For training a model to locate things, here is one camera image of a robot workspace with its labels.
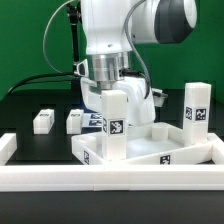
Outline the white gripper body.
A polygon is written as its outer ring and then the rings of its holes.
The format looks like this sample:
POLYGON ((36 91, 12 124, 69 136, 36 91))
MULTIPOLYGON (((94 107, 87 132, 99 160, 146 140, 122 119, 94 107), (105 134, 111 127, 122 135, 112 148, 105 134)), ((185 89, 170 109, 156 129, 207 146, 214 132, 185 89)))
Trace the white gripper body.
POLYGON ((97 82, 88 77, 81 78, 81 92, 85 106, 92 111, 102 112, 103 90, 121 90, 127 94, 127 120, 132 126, 153 123, 155 108, 161 107, 168 97, 160 89, 152 88, 146 94, 144 78, 125 77, 115 82, 97 82))

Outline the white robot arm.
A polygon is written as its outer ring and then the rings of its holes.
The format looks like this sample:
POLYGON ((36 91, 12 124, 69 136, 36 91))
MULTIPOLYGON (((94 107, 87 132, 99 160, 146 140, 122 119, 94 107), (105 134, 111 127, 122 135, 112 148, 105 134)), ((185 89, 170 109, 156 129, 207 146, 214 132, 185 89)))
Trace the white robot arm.
POLYGON ((130 71, 129 54, 136 44, 183 42, 197 21, 195 0, 81 0, 87 39, 81 91, 85 106, 102 111, 103 90, 128 94, 127 120, 133 126, 155 120, 149 72, 130 71))

